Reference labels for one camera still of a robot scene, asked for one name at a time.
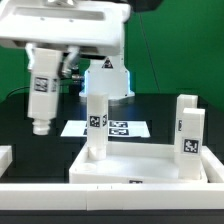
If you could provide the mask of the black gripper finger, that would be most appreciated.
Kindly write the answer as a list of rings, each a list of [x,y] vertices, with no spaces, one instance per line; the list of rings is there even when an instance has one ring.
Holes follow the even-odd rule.
[[[25,51],[27,54],[27,57],[29,59],[28,62],[28,70],[31,71],[35,62],[35,56],[34,56],[34,52],[36,49],[37,44],[36,43],[27,43],[25,46]]]
[[[80,48],[71,46],[63,53],[62,61],[59,66],[59,77],[70,77],[72,69],[75,68],[80,59]]]

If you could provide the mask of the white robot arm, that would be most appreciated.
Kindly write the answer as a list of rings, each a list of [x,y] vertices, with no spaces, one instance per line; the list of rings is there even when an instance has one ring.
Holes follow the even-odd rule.
[[[90,60],[79,93],[106,92],[110,101],[134,96],[124,65],[124,25],[133,12],[156,10],[163,0],[0,0],[0,45],[24,48],[28,69],[48,68],[45,55],[61,55],[53,72],[69,77],[82,58]]]

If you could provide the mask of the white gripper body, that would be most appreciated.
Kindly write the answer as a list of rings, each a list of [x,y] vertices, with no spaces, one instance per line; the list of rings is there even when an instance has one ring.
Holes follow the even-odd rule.
[[[87,55],[120,52],[128,4],[79,1],[67,7],[44,0],[0,1],[0,45],[23,48],[35,43],[50,49],[77,46]]]

